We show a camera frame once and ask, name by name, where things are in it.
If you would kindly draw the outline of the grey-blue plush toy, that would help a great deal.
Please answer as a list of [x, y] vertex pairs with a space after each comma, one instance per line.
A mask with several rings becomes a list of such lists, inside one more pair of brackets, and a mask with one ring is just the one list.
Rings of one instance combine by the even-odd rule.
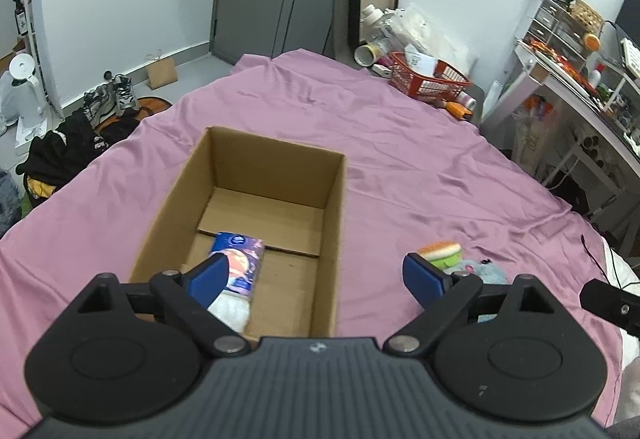
[[508, 284], [506, 272], [504, 272], [497, 263], [493, 263], [489, 259], [483, 259], [480, 261], [461, 259], [455, 265], [443, 269], [442, 272], [449, 277], [449, 282], [444, 287], [446, 293], [448, 293], [451, 287], [457, 283], [458, 277], [462, 277], [465, 273], [479, 277], [485, 285]]

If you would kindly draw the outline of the blue tissue pack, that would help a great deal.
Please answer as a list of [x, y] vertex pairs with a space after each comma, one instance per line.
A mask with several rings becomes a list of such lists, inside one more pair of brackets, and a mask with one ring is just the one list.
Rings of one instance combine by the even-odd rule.
[[229, 273], [226, 287], [208, 311], [232, 331], [243, 333], [250, 321], [255, 284], [265, 254], [264, 241], [239, 233], [220, 232], [209, 254], [225, 255]]

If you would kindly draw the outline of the plush hamburger toy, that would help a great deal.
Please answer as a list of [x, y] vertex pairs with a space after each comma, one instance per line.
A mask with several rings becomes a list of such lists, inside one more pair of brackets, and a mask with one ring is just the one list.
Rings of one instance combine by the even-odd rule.
[[462, 259], [462, 247], [456, 242], [437, 242], [418, 250], [418, 255], [437, 269], [457, 266]]

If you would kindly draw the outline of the brown cardboard box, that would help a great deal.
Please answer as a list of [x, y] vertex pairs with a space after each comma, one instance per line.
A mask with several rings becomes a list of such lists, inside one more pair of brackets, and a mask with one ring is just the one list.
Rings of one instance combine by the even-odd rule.
[[262, 240], [244, 334], [330, 337], [341, 274], [346, 157], [326, 148], [209, 127], [158, 212], [130, 280], [189, 271], [221, 232]]

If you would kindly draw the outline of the white desk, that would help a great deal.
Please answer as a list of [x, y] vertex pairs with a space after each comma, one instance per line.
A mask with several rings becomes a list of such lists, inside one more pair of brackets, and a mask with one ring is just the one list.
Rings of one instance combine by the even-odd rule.
[[[624, 229], [626, 233], [620, 247], [633, 248], [634, 241], [639, 234], [639, 151], [634, 150], [631, 143], [612, 128], [610, 120], [600, 104], [593, 98], [588, 99], [585, 96], [586, 90], [584, 88], [575, 87], [575, 81], [568, 79], [568, 75], [562, 72], [559, 66], [551, 64], [546, 56], [532, 52], [523, 41], [516, 43], [513, 54], [514, 58], [518, 59], [521, 72], [516, 76], [511, 86], [501, 93], [494, 106], [491, 108], [483, 107], [480, 134], [495, 136], [501, 124], [515, 112], [529, 95], [542, 94], [541, 89], [548, 89], [550, 93], [574, 110], [575, 114], [582, 118], [584, 124], [589, 125], [602, 140], [606, 141], [606, 144], [618, 156], [617, 159], [624, 162], [624, 166], [629, 168], [629, 172], [634, 178], [629, 184], [636, 188], [631, 193], [638, 197], [638, 202], [632, 206], [632, 209], [629, 204], [627, 212], [620, 214], [617, 225], [611, 232], [619, 237]], [[575, 143], [563, 159], [575, 156], [579, 162], [584, 157], [582, 154], [585, 153], [579, 148], [577, 141]], [[560, 168], [564, 166], [565, 160], [559, 162], [559, 166], [556, 166], [552, 173], [548, 174], [544, 185], [553, 180]]]

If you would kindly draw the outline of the orange tool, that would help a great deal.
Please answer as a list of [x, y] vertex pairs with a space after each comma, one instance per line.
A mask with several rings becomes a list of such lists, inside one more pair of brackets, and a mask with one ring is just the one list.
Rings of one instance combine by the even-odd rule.
[[472, 110], [456, 102], [447, 102], [445, 110], [457, 120], [470, 120], [473, 116]]

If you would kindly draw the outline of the black clothes pile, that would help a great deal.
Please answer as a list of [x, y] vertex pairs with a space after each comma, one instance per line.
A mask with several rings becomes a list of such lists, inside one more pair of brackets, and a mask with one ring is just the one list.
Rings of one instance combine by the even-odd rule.
[[16, 167], [30, 205], [41, 205], [109, 148], [127, 139], [139, 124], [135, 117], [117, 118], [96, 131], [86, 115], [76, 110], [54, 130], [36, 136], [25, 162]]

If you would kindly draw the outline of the pair of sneakers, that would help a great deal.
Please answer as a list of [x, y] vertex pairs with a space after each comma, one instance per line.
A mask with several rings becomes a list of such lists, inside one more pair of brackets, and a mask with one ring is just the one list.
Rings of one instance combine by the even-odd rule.
[[81, 112], [92, 128], [98, 127], [107, 115], [131, 117], [140, 112], [140, 103], [132, 91], [131, 79], [107, 70], [104, 83], [87, 92], [82, 100]]

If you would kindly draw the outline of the red plastic basket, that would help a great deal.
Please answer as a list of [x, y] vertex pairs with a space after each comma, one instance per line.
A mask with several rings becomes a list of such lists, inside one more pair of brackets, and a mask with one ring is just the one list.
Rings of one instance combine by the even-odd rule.
[[412, 70], [401, 52], [392, 52], [390, 60], [390, 84], [412, 99], [423, 102], [436, 99], [454, 101], [461, 92], [465, 92], [471, 86], [468, 78], [442, 60], [437, 61], [433, 77]]

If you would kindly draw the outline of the white fan heater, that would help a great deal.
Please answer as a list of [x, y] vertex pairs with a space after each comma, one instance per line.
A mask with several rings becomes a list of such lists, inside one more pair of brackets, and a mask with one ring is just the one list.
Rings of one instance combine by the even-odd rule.
[[1, 76], [1, 117], [16, 126], [17, 141], [32, 141], [47, 131], [48, 102], [28, 53], [15, 55]]

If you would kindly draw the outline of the white paper tube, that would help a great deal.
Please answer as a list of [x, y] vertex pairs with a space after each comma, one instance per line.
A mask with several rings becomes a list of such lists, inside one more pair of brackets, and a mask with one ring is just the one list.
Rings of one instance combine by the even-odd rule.
[[354, 61], [361, 67], [371, 67], [388, 53], [385, 44], [363, 43], [354, 51]]

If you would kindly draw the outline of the white plastic bag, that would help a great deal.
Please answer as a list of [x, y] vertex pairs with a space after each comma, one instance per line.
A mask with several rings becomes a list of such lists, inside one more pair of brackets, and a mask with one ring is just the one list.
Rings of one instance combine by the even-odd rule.
[[446, 32], [414, 3], [395, 12], [416, 48], [470, 76], [477, 57], [465, 43]]

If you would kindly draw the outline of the clear plastic bottle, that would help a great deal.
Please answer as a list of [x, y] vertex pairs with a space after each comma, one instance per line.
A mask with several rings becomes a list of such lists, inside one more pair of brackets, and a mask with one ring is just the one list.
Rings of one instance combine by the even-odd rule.
[[363, 41], [375, 44], [384, 53], [402, 51], [410, 43], [396, 12], [383, 11], [373, 4], [360, 11], [360, 36]]

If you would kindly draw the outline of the black monitor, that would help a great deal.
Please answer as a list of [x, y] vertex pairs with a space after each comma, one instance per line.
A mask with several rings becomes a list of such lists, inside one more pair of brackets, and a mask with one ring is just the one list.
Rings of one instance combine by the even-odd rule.
[[640, 44], [640, 0], [624, 0], [615, 20], [618, 38]]

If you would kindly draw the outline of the white drawer organizer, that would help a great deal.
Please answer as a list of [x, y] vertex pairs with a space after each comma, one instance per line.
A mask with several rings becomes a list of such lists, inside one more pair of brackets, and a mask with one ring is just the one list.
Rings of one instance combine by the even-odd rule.
[[584, 45], [587, 29], [552, 0], [530, 0], [524, 25], [524, 38], [543, 42], [565, 58], [585, 58], [589, 53]]

